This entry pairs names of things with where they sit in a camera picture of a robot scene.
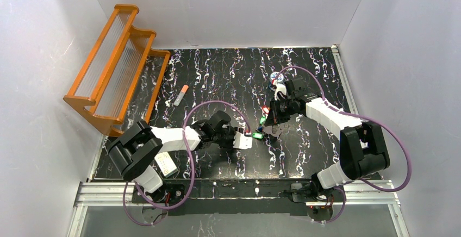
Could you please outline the green tagged key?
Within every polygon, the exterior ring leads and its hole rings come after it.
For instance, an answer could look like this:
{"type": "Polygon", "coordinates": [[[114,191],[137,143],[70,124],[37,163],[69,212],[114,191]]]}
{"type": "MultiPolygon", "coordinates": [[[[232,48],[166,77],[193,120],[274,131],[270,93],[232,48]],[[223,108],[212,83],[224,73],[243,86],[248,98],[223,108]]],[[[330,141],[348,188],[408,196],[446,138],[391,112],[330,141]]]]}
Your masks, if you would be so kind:
{"type": "Polygon", "coordinates": [[[252,133],[252,137],[257,140],[262,140],[264,138],[264,134],[260,132],[254,132],[252,133]]]}
{"type": "Polygon", "coordinates": [[[261,117],[261,119],[260,119],[260,122],[259,122],[259,123],[260,123],[260,124],[264,124],[264,123],[265,123],[265,121],[266,121],[266,117],[265,117],[265,116],[263,116],[263,117],[261,117]]]}

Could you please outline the white metal keyring plate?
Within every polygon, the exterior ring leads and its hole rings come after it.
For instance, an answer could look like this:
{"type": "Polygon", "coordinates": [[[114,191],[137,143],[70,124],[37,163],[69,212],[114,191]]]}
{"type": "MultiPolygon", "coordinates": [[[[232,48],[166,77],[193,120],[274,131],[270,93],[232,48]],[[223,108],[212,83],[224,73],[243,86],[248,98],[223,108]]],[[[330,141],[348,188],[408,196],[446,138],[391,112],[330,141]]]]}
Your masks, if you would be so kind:
{"type": "Polygon", "coordinates": [[[275,124],[272,126],[263,126],[263,132],[265,135],[270,135],[275,138],[278,138],[283,131],[283,126],[281,124],[275,124]]]}

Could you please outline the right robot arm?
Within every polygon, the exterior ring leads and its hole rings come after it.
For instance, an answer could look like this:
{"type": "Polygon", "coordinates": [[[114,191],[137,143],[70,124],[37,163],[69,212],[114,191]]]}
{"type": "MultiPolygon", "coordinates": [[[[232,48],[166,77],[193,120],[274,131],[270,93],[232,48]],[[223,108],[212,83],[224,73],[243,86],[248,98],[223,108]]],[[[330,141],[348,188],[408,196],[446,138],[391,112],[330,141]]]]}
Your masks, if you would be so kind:
{"type": "Polygon", "coordinates": [[[339,160],[311,176],[311,192],[320,193],[390,166],[380,125],[343,114],[325,99],[308,92],[298,80],[271,84],[270,89],[275,94],[261,125],[264,134],[278,138],[292,116],[303,115],[322,125],[339,140],[339,160]]]}

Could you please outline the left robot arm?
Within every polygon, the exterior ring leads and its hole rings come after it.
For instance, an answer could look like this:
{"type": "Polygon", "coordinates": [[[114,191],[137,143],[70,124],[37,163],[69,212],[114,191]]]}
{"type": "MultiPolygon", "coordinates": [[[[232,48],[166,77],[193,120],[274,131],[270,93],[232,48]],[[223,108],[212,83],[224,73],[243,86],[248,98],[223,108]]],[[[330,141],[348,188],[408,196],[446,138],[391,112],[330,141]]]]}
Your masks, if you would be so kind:
{"type": "Polygon", "coordinates": [[[217,144],[221,148],[239,148],[244,129],[231,125],[231,118],[218,111],[209,119],[182,128],[152,127],[141,120],[114,139],[105,151],[122,179],[136,182],[152,194],[163,185],[163,179],[152,166],[165,152],[192,151],[217,144]]]}

